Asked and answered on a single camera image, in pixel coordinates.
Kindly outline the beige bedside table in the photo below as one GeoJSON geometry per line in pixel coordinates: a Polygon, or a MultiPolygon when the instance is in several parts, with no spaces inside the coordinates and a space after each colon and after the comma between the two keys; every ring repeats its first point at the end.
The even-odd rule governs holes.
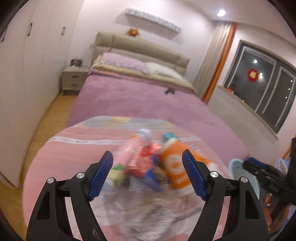
{"type": "Polygon", "coordinates": [[[61,74],[61,90],[67,92],[78,92],[82,89],[90,72],[90,67],[67,67],[61,74]]]}

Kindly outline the small picture frame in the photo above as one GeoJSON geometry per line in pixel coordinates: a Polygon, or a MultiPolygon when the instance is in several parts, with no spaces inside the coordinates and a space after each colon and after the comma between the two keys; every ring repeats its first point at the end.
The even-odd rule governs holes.
{"type": "Polygon", "coordinates": [[[81,67],[82,61],[83,61],[82,59],[71,59],[70,66],[81,67]]]}

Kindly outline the pink bottle white cap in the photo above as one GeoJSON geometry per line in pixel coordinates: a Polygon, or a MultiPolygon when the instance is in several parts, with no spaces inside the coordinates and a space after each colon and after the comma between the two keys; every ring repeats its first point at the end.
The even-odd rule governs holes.
{"type": "Polygon", "coordinates": [[[126,170],[128,167],[134,167],[134,158],[142,153],[143,150],[150,150],[151,147],[151,131],[142,128],[137,131],[128,140],[124,141],[113,154],[113,166],[116,171],[126,170]]]}

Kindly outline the white pillow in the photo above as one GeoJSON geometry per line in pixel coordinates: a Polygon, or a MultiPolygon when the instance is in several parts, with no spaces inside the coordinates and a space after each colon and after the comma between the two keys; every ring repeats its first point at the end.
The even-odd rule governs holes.
{"type": "Polygon", "coordinates": [[[163,66],[154,62],[146,62],[145,64],[149,72],[153,75],[172,77],[179,80],[183,79],[182,75],[177,73],[175,70],[168,68],[167,66],[163,66]]]}

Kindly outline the red blue snack box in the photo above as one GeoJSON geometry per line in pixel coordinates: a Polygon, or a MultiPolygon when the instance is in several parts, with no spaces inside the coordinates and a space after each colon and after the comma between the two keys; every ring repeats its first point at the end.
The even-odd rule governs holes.
{"type": "Polygon", "coordinates": [[[127,165],[128,173],[140,178],[145,185],[154,191],[161,191],[162,187],[157,181],[155,170],[156,154],[160,145],[152,142],[150,145],[140,145],[136,147],[132,159],[127,165]]]}

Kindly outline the white wardrobe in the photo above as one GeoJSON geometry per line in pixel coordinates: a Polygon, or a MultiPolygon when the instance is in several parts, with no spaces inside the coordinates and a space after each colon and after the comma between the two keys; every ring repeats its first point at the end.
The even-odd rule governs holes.
{"type": "Polygon", "coordinates": [[[60,91],[82,1],[28,1],[1,36],[1,180],[17,187],[33,133],[60,91]]]}

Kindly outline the beige orange curtain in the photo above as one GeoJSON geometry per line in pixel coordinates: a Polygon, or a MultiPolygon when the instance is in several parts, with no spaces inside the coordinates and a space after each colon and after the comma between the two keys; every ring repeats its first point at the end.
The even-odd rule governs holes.
{"type": "Polygon", "coordinates": [[[218,22],[214,30],[210,44],[194,80],[196,95],[199,99],[204,99],[211,83],[214,80],[219,65],[223,57],[228,55],[228,47],[232,44],[235,32],[233,22],[218,22]]]}

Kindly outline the white wall shelf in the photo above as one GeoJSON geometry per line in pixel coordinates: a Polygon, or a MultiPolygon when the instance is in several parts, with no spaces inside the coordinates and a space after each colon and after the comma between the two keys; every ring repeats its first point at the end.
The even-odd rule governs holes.
{"type": "Polygon", "coordinates": [[[126,15],[130,15],[130,16],[135,16],[137,18],[141,18],[147,21],[150,21],[152,23],[158,24],[162,27],[165,27],[171,31],[174,31],[176,33],[181,33],[182,32],[182,28],[179,27],[178,25],[172,23],[171,21],[165,20],[163,18],[151,15],[149,13],[146,13],[144,11],[139,11],[136,9],[131,9],[131,8],[127,8],[125,10],[125,14],[126,15]]]}

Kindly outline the red round window sticker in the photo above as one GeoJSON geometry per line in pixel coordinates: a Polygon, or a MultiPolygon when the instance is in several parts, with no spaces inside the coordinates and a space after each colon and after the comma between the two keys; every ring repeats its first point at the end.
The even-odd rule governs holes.
{"type": "Polygon", "coordinates": [[[255,69],[249,69],[247,72],[247,78],[251,82],[255,82],[258,80],[259,73],[255,69]]]}

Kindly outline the orange bottle teal cap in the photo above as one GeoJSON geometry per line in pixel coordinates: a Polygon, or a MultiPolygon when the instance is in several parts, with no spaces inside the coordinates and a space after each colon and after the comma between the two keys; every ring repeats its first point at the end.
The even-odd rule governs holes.
{"type": "Polygon", "coordinates": [[[164,166],[170,184],[179,196],[186,196],[193,192],[189,177],[182,163],[184,150],[190,150],[194,158],[206,165],[212,164],[203,154],[188,147],[173,133],[164,133],[161,148],[158,151],[158,159],[164,166]]]}

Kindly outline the pink elephant blanket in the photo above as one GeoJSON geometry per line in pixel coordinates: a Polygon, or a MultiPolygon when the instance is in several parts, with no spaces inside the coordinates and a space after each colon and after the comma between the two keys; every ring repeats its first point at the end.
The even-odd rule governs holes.
{"type": "MultiPolygon", "coordinates": [[[[44,183],[72,178],[100,160],[106,151],[117,154],[120,146],[140,129],[151,131],[160,144],[164,133],[173,133],[189,148],[207,158],[209,169],[224,177],[224,162],[196,134],[165,120],[97,116],[64,129],[46,142],[33,159],[23,185],[23,217],[28,223],[44,183]]],[[[118,189],[104,187],[91,202],[94,215],[108,240],[187,240],[204,202],[194,193],[179,196],[164,182],[155,192],[131,177],[118,189]]]]}

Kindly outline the light blue laundry basket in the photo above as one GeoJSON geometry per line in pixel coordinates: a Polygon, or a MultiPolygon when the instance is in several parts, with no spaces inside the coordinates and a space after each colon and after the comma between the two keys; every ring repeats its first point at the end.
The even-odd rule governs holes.
{"type": "Polygon", "coordinates": [[[257,178],[243,168],[243,162],[244,161],[240,159],[232,159],[229,162],[228,169],[229,169],[231,178],[234,180],[238,180],[242,176],[246,177],[249,180],[250,184],[252,185],[257,198],[259,199],[260,188],[259,188],[259,183],[257,181],[257,178]]]}

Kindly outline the red orange plush ornament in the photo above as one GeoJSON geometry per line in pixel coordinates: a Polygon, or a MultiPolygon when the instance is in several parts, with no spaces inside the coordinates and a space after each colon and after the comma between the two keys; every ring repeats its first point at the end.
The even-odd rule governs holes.
{"type": "Polygon", "coordinates": [[[127,30],[126,34],[131,37],[137,37],[137,36],[139,36],[139,31],[137,28],[129,28],[127,30]]]}

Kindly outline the green yellow snack packet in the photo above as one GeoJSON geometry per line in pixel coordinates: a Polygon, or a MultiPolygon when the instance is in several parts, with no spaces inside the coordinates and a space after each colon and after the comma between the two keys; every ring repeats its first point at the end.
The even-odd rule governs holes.
{"type": "Polygon", "coordinates": [[[116,164],[109,171],[105,183],[109,188],[118,188],[125,180],[125,175],[125,167],[122,164],[116,164]]]}

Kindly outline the beige padded headboard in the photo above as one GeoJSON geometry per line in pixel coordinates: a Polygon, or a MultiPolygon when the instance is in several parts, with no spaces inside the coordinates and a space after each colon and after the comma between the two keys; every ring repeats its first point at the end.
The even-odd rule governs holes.
{"type": "Polygon", "coordinates": [[[117,53],[144,62],[158,63],[175,70],[182,76],[185,76],[190,61],[189,58],[176,51],[138,37],[98,32],[93,45],[91,64],[105,52],[117,53]]]}

